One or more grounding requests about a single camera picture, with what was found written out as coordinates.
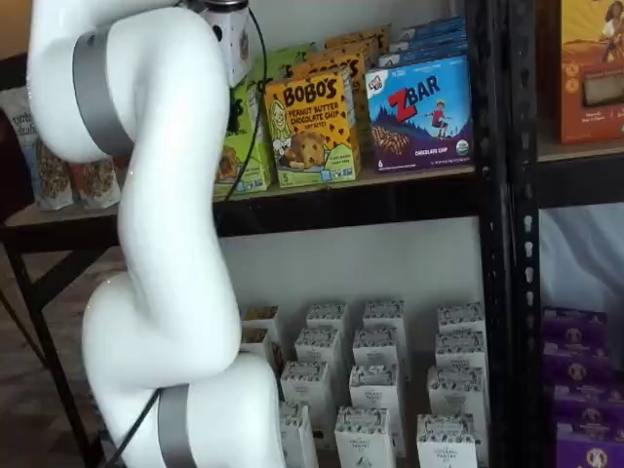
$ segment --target white box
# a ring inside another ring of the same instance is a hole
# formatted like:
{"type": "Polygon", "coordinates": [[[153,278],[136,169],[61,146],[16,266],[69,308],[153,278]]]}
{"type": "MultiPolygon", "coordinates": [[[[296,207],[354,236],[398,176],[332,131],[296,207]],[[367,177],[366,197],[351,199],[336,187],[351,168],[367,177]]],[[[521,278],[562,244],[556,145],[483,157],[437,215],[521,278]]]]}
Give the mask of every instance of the white box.
{"type": "Polygon", "coordinates": [[[452,307],[438,307],[438,329],[440,333],[455,332],[462,329],[482,332],[484,340],[488,342],[486,315],[479,302],[452,307]]]}
{"type": "Polygon", "coordinates": [[[319,468],[306,405],[281,403],[280,431],[286,468],[319,468]]]}
{"type": "Polygon", "coordinates": [[[310,306],[306,316],[308,328],[332,327],[339,331],[342,337],[342,352],[346,369],[353,366],[353,328],[349,307],[340,302],[314,304],[310,306]]]}
{"type": "Polygon", "coordinates": [[[484,371],[486,415],[489,422],[488,353],[481,331],[456,330],[436,335],[436,364],[439,367],[460,366],[484,371]]]}
{"type": "Polygon", "coordinates": [[[407,456],[405,395],[399,368],[354,366],[349,390],[354,407],[388,410],[395,454],[402,458],[407,456]]]}
{"type": "Polygon", "coordinates": [[[303,329],[294,343],[294,351],[301,363],[328,363],[337,405],[350,405],[348,376],[342,361],[344,354],[338,330],[331,327],[303,329]]]}
{"type": "Polygon", "coordinates": [[[422,468],[477,468],[475,438],[463,416],[420,414],[416,429],[422,468]]]}
{"type": "Polygon", "coordinates": [[[427,375],[431,412],[441,415],[472,414],[477,458],[480,466],[489,466],[488,419],[484,373],[478,368],[455,366],[431,368],[427,375]]]}
{"type": "Polygon", "coordinates": [[[288,361],[282,372],[282,390],[288,403],[307,405],[317,449],[335,449],[333,426],[336,405],[327,363],[288,361]]]}
{"type": "Polygon", "coordinates": [[[353,339],[353,359],[356,366],[398,366],[394,329],[357,330],[353,339]]]}
{"type": "Polygon", "coordinates": [[[411,381],[411,358],[406,335],[405,303],[402,300],[367,302],[364,308],[364,328],[370,329],[379,326],[395,329],[401,370],[408,380],[411,381]]]}
{"type": "Polygon", "coordinates": [[[273,345],[268,335],[267,329],[243,329],[243,337],[241,338],[241,351],[256,354],[266,360],[271,369],[278,374],[275,366],[275,357],[273,356],[273,345]]]}
{"type": "Polygon", "coordinates": [[[395,468],[386,409],[342,407],[335,423],[341,468],[395,468]]]}
{"type": "Polygon", "coordinates": [[[286,347],[277,305],[251,307],[243,316],[244,329],[266,329],[273,347],[273,359],[278,372],[284,368],[286,347]]]}

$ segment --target cookie image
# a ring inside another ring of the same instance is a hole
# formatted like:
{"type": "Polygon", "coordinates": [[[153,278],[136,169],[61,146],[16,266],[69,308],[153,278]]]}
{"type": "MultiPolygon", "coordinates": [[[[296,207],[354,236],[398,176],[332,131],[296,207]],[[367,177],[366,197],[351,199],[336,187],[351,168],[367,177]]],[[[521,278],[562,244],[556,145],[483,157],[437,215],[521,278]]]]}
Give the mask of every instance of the cookie image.
{"type": "Polygon", "coordinates": [[[565,339],[568,343],[580,343],[583,340],[583,333],[579,329],[568,329],[565,332],[565,339]]]}
{"type": "Polygon", "coordinates": [[[569,368],[567,368],[567,374],[577,382],[580,382],[587,376],[587,370],[581,364],[574,363],[570,364],[569,368]]]}
{"type": "Polygon", "coordinates": [[[236,177],[238,173],[238,158],[236,151],[229,146],[223,146],[221,160],[218,162],[218,170],[216,171],[216,180],[225,180],[227,178],[236,177]]]}

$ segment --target black shelf frame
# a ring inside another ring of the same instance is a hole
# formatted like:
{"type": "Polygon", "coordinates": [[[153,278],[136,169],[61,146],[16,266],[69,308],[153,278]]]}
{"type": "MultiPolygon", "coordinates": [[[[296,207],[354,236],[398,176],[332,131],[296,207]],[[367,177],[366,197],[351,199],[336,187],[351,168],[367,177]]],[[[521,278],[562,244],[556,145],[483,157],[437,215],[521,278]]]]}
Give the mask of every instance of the black shelf frame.
{"type": "MultiPolygon", "coordinates": [[[[398,179],[372,185],[251,198],[214,205],[220,236],[325,229],[442,217],[479,217],[484,298],[487,312],[490,406],[490,464],[516,465],[511,232],[509,224],[505,76],[502,71],[504,11],[498,0],[466,2],[475,166],[471,174],[398,179]]],[[[0,61],[0,89],[23,86],[25,56],[0,61]]],[[[59,222],[0,227],[30,319],[69,419],[85,466],[101,458],[89,440],[45,320],[44,307],[95,262],[117,246],[114,214],[59,222]],[[33,282],[23,255],[71,251],[33,282]]]]}

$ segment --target granola bag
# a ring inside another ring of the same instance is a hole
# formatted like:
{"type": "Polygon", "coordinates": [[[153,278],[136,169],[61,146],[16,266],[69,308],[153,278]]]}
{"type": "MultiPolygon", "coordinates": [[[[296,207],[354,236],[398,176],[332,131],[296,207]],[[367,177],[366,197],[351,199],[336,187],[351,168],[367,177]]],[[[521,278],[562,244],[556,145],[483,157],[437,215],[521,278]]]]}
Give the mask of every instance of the granola bag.
{"type": "Polygon", "coordinates": [[[18,136],[30,170],[30,184],[37,206],[52,211],[73,204],[67,165],[40,140],[30,115],[26,87],[0,92],[4,110],[18,136]]]}

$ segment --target orange box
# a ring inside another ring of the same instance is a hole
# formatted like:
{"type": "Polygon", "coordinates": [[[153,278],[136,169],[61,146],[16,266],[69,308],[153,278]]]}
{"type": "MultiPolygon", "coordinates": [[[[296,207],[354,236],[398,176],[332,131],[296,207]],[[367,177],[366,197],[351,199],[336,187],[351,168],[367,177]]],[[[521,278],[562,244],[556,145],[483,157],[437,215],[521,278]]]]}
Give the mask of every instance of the orange box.
{"type": "Polygon", "coordinates": [[[371,39],[372,37],[377,40],[379,51],[382,54],[387,54],[388,46],[390,45],[390,24],[332,37],[325,41],[325,48],[331,49],[332,47],[341,46],[349,42],[359,42],[364,39],[371,39]]]}
{"type": "Polygon", "coordinates": [[[561,12],[544,10],[551,22],[561,14],[562,142],[624,137],[622,2],[562,0],[561,12]]]}

